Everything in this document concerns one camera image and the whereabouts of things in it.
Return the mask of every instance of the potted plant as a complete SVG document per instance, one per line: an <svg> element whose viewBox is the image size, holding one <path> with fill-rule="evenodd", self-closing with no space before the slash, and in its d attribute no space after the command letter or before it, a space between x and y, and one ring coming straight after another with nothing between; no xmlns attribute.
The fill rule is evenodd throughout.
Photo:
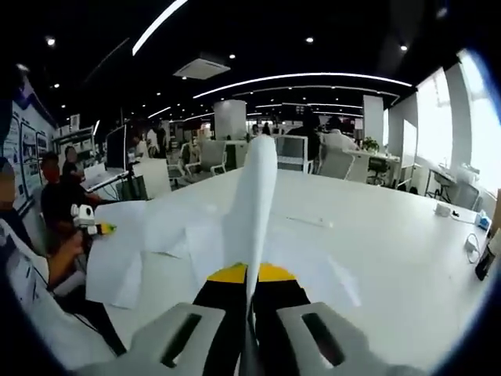
<svg viewBox="0 0 501 376"><path fill-rule="evenodd" d="M372 137L366 137L363 140L362 148L370 153L377 153L379 151L379 144Z"/></svg>

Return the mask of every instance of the black ceiling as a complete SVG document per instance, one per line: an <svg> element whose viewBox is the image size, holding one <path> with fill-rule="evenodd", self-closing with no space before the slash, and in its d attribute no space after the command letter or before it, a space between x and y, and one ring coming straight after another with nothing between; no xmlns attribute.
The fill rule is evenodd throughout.
<svg viewBox="0 0 501 376"><path fill-rule="evenodd" d="M15 59L30 69L36 92L59 124L76 113L91 124L118 119L120 108L127 118L145 118L172 106L159 117L187 118L210 112L222 97L250 91L255 92L239 96L248 102L248 112L282 102L362 105L364 92L330 86L406 96L414 89L360 78L314 77L263 81L193 99L239 81L304 72L371 74L416 85L453 61L469 35L458 26L468 14L464 2L454 8L445 0L189 0L132 56L132 46L171 2L38 2L17 33ZM447 15L437 17L445 5ZM55 48L46 45L47 35L56 39ZM308 44L307 37L314 42ZM407 52L400 50L402 43ZM201 52L223 58L231 70L205 81L173 76ZM230 60L230 54L236 58ZM284 89L259 91L277 87ZM381 95L386 107L397 98Z"/></svg>

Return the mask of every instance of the hand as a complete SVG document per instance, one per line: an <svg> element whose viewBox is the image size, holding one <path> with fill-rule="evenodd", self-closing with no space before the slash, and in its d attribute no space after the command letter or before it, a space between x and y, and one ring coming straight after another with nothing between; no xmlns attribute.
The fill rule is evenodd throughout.
<svg viewBox="0 0 501 376"><path fill-rule="evenodd" d="M70 239L61 245L59 251L67 253L68 255L78 256L84 253L83 248L84 236L80 230L78 230Z"/></svg>

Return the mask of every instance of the computer monitor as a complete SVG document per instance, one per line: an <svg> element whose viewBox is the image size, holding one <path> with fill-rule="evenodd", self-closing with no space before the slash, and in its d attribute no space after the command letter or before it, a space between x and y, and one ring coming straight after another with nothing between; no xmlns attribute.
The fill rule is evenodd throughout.
<svg viewBox="0 0 501 376"><path fill-rule="evenodd" d="M126 136L127 129L123 126L111 131L106 137L106 168L127 168Z"/></svg>

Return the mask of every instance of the air vent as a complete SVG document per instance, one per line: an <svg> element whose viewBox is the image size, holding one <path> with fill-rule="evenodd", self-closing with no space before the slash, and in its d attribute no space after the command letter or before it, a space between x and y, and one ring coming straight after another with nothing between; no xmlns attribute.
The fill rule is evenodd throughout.
<svg viewBox="0 0 501 376"><path fill-rule="evenodd" d="M174 73L174 76L207 80L218 74L229 71L231 68L206 59L195 59Z"/></svg>

